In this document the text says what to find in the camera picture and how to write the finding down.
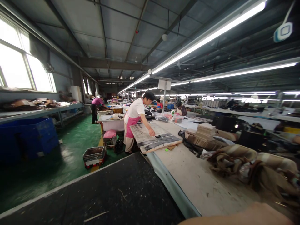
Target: window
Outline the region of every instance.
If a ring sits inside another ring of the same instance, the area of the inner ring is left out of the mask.
[[[84,86],[84,92],[87,94],[87,93],[89,93],[89,94],[92,94],[92,92],[91,92],[91,89],[90,89],[90,83],[88,82],[88,80],[87,80],[87,88],[85,87],[85,82],[84,82],[84,79],[83,79],[83,86]]]
[[[15,88],[56,92],[53,75],[30,54],[29,37],[0,17],[0,83]]]

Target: blue plastic crate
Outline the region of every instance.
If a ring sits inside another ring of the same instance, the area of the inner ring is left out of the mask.
[[[168,104],[168,109],[174,109],[174,105],[173,104]]]
[[[6,164],[21,160],[21,156],[33,159],[46,155],[58,145],[52,118],[24,119],[2,124],[0,141],[0,161]]]

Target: ceiling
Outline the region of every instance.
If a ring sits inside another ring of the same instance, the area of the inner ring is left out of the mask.
[[[246,0],[12,0],[33,23],[101,83],[119,91],[190,43]],[[288,22],[293,34],[275,43],[292,0],[268,0],[265,9],[219,38],[155,74],[189,80],[299,56],[296,2]],[[162,35],[167,34],[167,41]],[[172,87],[176,93],[294,90],[299,65],[239,77]],[[146,79],[138,89],[155,87]]]

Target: green floor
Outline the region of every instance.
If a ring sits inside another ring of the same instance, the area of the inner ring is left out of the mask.
[[[100,125],[91,122],[91,115],[76,118],[57,131],[63,143],[49,155],[1,168],[0,213],[88,174],[90,170],[84,167],[82,155],[87,148],[98,146],[101,137]],[[108,149],[100,168],[125,156],[125,153],[116,155]]]

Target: black cutting mat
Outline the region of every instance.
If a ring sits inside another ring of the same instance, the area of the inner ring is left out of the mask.
[[[137,152],[23,207],[0,224],[83,224],[106,211],[86,224],[178,224],[184,220],[153,168]]]

